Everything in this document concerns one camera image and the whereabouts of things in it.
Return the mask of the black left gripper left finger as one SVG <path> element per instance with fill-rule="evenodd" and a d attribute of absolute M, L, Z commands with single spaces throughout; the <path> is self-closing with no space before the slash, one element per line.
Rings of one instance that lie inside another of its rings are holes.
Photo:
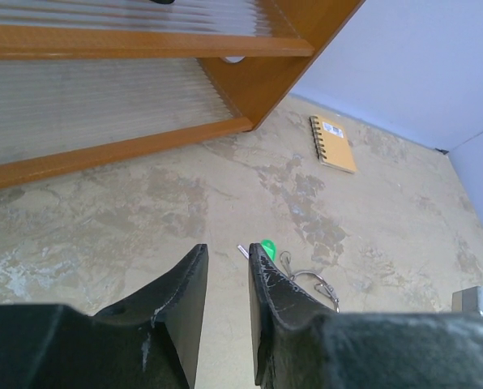
<path fill-rule="evenodd" d="M 94 315 L 64 304 L 0 305 L 0 388 L 192 388 L 208 250 Z"/>

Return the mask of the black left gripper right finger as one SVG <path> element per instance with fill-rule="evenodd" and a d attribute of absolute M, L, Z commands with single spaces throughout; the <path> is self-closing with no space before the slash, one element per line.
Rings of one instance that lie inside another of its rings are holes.
<path fill-rule="evenodd" d="M 483 317 L 337 313 L 249 248 L 254 381 L 262 388 L 483 388 Z"/>

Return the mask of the large silver keyring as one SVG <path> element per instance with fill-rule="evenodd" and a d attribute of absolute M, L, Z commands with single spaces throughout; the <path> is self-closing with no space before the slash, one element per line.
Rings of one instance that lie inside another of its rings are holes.
<path fill-rule="evenodd" d="M 288 251 L 280 253 L 280 262 L 284 267 L 285 274 L 292 281 L 296 282 L 298 278 L 305 276 L 315 280 L 314 289 L 323 296 L 330 299 L 334 311 L 338 314 L 340 312 L 340 299 L 332 285 L 330 285 L 321 275 L 310 270 L 294 271 L 291 267 L 291 254 Z"/>

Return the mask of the green plastic key tag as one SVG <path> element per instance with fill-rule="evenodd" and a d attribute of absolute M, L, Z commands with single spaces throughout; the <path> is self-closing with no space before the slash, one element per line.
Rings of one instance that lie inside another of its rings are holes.
<path fill-rule="evenodd" d="M 272 262 L 274 262 L 275 259 L 276 259 L 276 245 L 275 245 L 275 243 L 270 239 L 263 239 L 260 242 L 260 244 L 261 244 L 262 248 L 264 249 L 264 251 L 266 252 L 269 259 Z"/>

